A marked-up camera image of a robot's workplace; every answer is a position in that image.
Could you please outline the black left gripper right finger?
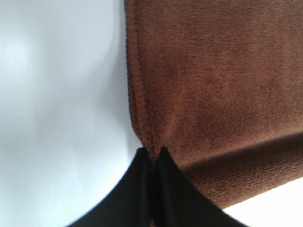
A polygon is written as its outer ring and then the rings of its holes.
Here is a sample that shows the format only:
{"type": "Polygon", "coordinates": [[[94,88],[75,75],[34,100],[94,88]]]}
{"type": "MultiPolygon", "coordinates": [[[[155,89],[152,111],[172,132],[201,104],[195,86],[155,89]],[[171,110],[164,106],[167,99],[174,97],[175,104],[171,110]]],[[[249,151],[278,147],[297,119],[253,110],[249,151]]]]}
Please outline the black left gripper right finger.
{"type": "Polygon", "coordinates": [[[155,165],[152,215],[157,227],[244,227],[182,174],[166,147],[155,165]]]}

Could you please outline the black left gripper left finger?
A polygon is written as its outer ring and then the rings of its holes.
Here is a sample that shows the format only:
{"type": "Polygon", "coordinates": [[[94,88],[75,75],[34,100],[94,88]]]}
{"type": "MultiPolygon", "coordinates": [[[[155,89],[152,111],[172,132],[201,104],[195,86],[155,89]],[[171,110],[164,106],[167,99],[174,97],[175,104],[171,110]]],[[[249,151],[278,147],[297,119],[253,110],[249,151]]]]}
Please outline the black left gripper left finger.
{"type": "Polygon", "coordinates": [[[146,148],[139,148],[113,190],[71,227],[149,227],[149,170],[146,148]]]}

